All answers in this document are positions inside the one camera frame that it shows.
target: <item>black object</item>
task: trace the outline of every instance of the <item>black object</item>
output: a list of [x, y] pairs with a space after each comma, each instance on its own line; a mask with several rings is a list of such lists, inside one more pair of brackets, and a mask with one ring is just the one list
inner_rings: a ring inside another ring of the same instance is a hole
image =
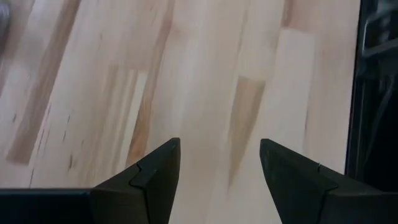
[[398, 1], [362, 0], [345, 174], [398, 192]]
[[343, 176], [271, 140], [262, 169], [283, 224], [398, 223], [398, 193]]
[[179, 170], [175, 138], [93, 189], [0, 190], [0, 223], [168, 223]]

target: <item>light wood surface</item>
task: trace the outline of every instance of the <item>light wood surface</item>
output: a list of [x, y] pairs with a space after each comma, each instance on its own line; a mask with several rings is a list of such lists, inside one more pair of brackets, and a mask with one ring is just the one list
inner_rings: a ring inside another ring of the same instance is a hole
[[172, 137], [170, 223], [280, 223], [271, 138], [344, 171], [360, 0], [12, 0], [0, 187], [91, 187]]

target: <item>hardwood floor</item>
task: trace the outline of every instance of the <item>hardwood floor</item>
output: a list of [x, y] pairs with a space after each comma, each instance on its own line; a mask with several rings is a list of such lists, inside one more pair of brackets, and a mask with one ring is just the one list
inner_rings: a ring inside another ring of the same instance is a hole
[[170, 223], [280, 223], [271, 138], [344, 171], [360, 0], [12, 0], [0, 187], [91, 187], [180, 137]]

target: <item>wooden floor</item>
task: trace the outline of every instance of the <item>wooden floor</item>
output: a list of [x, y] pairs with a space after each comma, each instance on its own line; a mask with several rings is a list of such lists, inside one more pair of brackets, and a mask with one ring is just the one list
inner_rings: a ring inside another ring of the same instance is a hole
[[360, 0], [12, 0], [0, 187], [90, 187], [171, 137], [170, 223], [280, 223], [271, 138], [343, 172]]

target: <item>wood grain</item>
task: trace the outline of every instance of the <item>wood grain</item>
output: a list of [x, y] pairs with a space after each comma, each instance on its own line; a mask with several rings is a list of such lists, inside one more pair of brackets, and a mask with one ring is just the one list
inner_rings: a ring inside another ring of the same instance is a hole
[[359, 0], [12, 0], [0, 187], [92, 187], [172, 137], [170, 223], [280, 223], [271, 138], [342, 172]]

